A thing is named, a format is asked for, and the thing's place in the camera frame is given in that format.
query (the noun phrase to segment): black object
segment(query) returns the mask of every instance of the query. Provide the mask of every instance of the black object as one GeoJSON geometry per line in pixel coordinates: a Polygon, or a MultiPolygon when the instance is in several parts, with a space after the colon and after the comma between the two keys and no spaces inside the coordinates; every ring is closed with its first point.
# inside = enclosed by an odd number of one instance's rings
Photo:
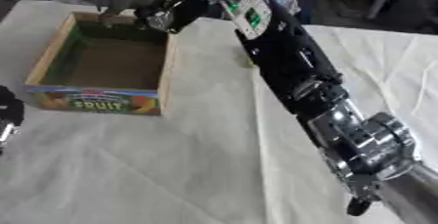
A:
{"type": "Polygon", "coordinates": [[[272,17],[265,32],[248,40],[236,34],[260,74],[283,105],[301,120],[314,118],[348,98],[338,73],[299,21],[275,1],[270,2],[272,17]],[[318,87],[302,97],[295,94],[306,81],[318,87]]]}
{"type": "Polygon", "coordinates": [[[207,0],[165,0],[159,5],[139,7],[135,11],[135,16],[140,24],[148,26],[148,17],[155,15],[157,11],[169,14],[173,20],[170,21],[166,30],[178,33],[188,24],[206,14],[208,8],[207,0]]]}
{"type": "Polygon", "coordinates": [[[0,86],[0,120],[10,121],[15,126],[22,125],[24,117],[24,104],[9,91],[0,86]]]}
{"type": "Polygon", "coordinates": [[[372,205],[369,201],[361,201],[357,198],[351,199],[347,206],[347,213],[351,216],[361,216],[363,215],[370,206],[372,205]]]}

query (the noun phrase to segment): chrome cylinder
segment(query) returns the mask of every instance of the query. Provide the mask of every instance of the chrome cylinder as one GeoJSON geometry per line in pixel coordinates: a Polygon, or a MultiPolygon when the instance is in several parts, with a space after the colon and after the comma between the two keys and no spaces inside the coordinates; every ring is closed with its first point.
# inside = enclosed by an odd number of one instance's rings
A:
{"type": "Polygon", "coordinates": [[[438,223],[438,173],[422,162],[402,176],[380,182],[376,194],[406,224],[438,223]]]}

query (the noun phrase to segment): box label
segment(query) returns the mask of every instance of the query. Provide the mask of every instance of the box label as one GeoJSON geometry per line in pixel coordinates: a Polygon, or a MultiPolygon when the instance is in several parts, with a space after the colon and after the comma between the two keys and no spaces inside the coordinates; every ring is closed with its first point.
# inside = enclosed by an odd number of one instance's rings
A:
{"type": "Polygon", "coordinates": [[[35,91],[43,108],[89,112],[160,114],[158,98],[138,91],[115,92],[96,90],[35,91]]]}

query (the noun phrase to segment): white fabric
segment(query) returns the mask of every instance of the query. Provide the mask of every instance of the white fabric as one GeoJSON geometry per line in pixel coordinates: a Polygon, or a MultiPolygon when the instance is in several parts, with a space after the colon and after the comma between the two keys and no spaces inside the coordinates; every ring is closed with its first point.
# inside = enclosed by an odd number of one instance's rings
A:
{"type": "MultiPolygon", "coordinates": [[[[70,10],[22,2],[0,25],[0,82],[23,81],[70,10]]],[[[230,22],[178,35],[162,117],[26,108],[0,157],[0,223],[401,223],[380,204],[361,218],[301,128],[248,69],[230,22]]],[[[438,38],[307,26],[366,114],[390,111],[438,168],[438,38]]]]}

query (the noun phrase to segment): fruit box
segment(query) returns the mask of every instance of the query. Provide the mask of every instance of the fruit box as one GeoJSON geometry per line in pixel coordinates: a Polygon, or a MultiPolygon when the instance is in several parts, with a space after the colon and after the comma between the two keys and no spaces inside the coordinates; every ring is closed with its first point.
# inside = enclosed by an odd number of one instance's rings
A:
{"type": "Polygon", "coordinates": [[[107,28],[97,14],[72,13],[25,86],[44,109],[161,114],[168,99],[174,39],[139,30],[132,17],[107,28]]]}

